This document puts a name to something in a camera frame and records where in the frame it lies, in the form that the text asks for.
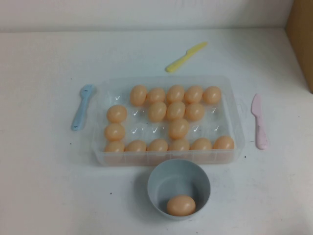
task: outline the yellow plastic knife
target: yellow plastic knife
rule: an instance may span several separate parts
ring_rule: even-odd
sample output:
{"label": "yellow plastic knife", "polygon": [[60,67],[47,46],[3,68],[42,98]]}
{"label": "yellow plastic knife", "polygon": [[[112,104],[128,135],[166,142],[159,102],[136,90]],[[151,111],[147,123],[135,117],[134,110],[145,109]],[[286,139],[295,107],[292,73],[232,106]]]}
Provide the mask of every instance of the yellow plastic knife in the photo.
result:
{"label": "yellow plastic knife", "polygon": [[186,60],[188,60],[193,54],[195,54],[197,51],[201,50],[207,45],[207,42],[199,43],[189,50],[187,50],[186,54],[179,58],[178,60],[171,63],[169,66],[165,68],[165,71],[167,72],[175,72]]}

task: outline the tan egg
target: tan egg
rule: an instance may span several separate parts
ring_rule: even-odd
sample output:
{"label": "tan egg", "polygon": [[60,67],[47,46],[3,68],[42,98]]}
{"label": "tan egg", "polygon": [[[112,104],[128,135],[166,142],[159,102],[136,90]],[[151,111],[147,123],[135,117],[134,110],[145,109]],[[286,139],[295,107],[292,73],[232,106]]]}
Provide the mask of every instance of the tan egg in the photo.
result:
{"label": "tan egg", "polygon": [[134,88],[131,91],[131,103],[134,106],[140,106],[143,105],[147,97],[147,89],[145,86],[137,85],[134,86]]}
{"label": "tan egg", "polygon": [[147,101],[151,104],[155,102],[164,102],[165,90],[159,87],[153,88],[147,95]]}
{"label": "tan egg", "polygon": [[168,90],[166,100],[168,103],[182,101],[182,99],[184,98],[184,94],[184,87],[180,85],[174,85]]}
{"label": "tan egg", "polygon": [[196,211],[196,203],[188,195],[177,195],[167,203],[167,212],[173,216],[188,216]]}
{"label": "tan egg", "polygon": [[192,103],[186,108],[186,117],[191,121],[199,121],[203,118],[205,108],[202,104]]}
{"label": "tan egg", "polygon": [[218,87],[208,87],[203,92],[203,100],[208,104],[217,104],[222,98],[221,89]]}
{"label": "tan egg", "polygon": [[201,86],[189,87],[185,92],[185,101],[189,104],[198,103],[202,99],[203,89]]}
{"label": "tan egg", "polygon": [[209,150],[212,149],[212,143],[207,138],[199,138],[190,146],[191,150]]}
{"label": "tan egg", "polygon": [[166,104],[163,102],[153,103],[148,109],[148,118],[150,122],[160,122],[165,118]]}
{"label": "tan egg", "polygon": [[127,109],[123,105],[113,105],[107,111],[107,119],[113,123],[121,123],[127,118]]}
{"label": "tan egg", "polygon": [[183,102],[171,103],[166,111],[166,118],[169,121],[177,120],[184,117],[186,106]]}
{"label": "tan egg", "polygon": [[213,145],[213,149],[233,149],[234,147],[234,140],[230,136],[219,137]]}
{"label": "tan egg", "polygon": [[147,151],[167,151],[167,149],[168,144],[166,140],[156,139],[149,144]]}
{"label": "tan egg", "polygon": [[180,140],[175,140],[173,141],[169,147],[168,150],[169,151],[187,151],[189,150],[190,145],[188,140],[186,139],[180,139]]}
{"label": "tan egg", "polygon": [[113,141],[107,144],[105,152],[124,152],[125,144],[122,141]]}
{"label": "tan egg", "polygon": [[104,136],[109,141],[120,141],[125,137],[125,128],[118,123],[112,123],[104,129]]}
{"label": "tan egg", "polygon": [[169,136],[174,139],[184,138],[189,130],[189,123],[186,119],[177,119],[170,123],[169,126]]}
{"label": "tan egg", "polygon": [[147,149],[147,145],[144,141],[132,141],[130,142],[125,151],[127,152],[145,152]]}

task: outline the cardboard box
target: cardboard box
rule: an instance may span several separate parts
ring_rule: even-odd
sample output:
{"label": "cardboard box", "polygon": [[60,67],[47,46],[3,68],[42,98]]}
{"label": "cardboard box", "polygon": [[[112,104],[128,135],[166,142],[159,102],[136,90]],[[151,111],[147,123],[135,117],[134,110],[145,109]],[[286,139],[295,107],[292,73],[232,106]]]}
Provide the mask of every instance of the cardboard box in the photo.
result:
{"label": "cardboard box", "polygon": [[313,93],[313,0],[295,0],[286,33]]}

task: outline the clear plastic container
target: clear plastic container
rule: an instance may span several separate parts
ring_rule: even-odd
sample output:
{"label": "clear plastic container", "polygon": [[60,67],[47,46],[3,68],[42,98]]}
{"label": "clear plastic container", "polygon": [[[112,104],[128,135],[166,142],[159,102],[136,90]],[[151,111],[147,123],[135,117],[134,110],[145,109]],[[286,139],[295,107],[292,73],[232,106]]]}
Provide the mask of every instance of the clear plastic container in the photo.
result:
{"label": "clear plastic container", "polygon": [[[189,122],[190,129],[186,136],[190,145],[198,138],[206,137],[214,141],[223,135],[230,135],[235,142],[232,150],[189,150],[167,152],[103,152],[107,140],[104,129],[109,124],[106,118],[107,110],[115,104],[127,108],[127,119],[122,122],[126,129],[123,139],[125,146],[134,140],[145,141],[147,146],[155,139],[163,138],[170,144],[168,121],[151,123],[147,117],[148,105],[135,107],[130,103],[130,91],[136,85],[144,85],[149,91],[161,87],[166,92],[173,85],[182,85],[185,90],[190,86],[199,85],[205,90],[217,86],[222,90],[222,100],[218,105],[205,106],[205,116],[197,122]],[[92,149],[98,161],[104,166],[157,165],[165,160],[180,158],[188,159],[198,164],[229,163],[238,158],[245,139],[241,127],[237,106],[227,78],[221,76],[168,76],[168,77],[129,77],[110,79],[97,86],[96,121],[92,140]]]}

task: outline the bowl rim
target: bowl rim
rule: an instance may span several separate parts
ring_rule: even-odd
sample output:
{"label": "bowl rim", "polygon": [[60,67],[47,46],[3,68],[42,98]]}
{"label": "bowl rim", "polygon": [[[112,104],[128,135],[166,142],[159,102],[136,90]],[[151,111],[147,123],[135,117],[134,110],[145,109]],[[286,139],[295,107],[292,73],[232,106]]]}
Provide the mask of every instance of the bowl rim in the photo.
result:
{"label": "bowl rim", "polygon": [[[150,182],[150,177],[151,177],[152,173],[153,173],[159,166],[161,166],[161,165],[163,165],[163,164],[166,164],[166,163],[169,162],[169,161],[189,162],[190,164],[196,165],[196,167],[197,167],[202,173],[204,173],[204,175],[206,176],[206,178],[207,178],[207,180],[208,180],[209,195],[208,195],[208,197],[207,197],[207,200],[206,200],[205,204],[204,204],[198,211],[196,211],[196,212],[194,212],[194,213],[192,213],[192,214],[190,214],[190,215],[186,215],[186,216],[174,216],[174,215],[170,215],[170,214],[168,214],[168,213],[165,213],[165,212],[161,211],[161,210],[152,202],[152,200],[151,200],[151,196],[150,196],[150,193],[149,193],[149,191],[148,191],[148,185],[149,185],[149,182]],[[189,161],[189,160],[186,160],[186,159],[169,159],[169,160],[166,160],[166,161],[160,163],[159,165],[157,165],[157,166],[152,170],[152,172],[150,173],[149,179],[148,179],[148,183],[147,183],[147,193],[148,193],[148,197],[149,197],[150,202],[152,203],[152,205],[154,206],[154,208],[156,208],[161,214],[163,214],[163,215],[165,215],[165,216],[168,216],[168,217],[171,217],[171,218],[173,218],[173,219],[182,219],[182,220],[183,220],[184,218],[187,219],[187,218],[189,218],[189,217],[191,217],[191,216],[197,214],[199,211],[201,211],[201,210],[206,206],[207,202],[208,202],[209,199],[210,199],[210,195],[211,195],[211,183],[210,183],[209,177],[207,176],[206,172],[205,172],[205,171],[202,169],[202,167],[200,167],[198,164],[193,163],[192,161]]]}

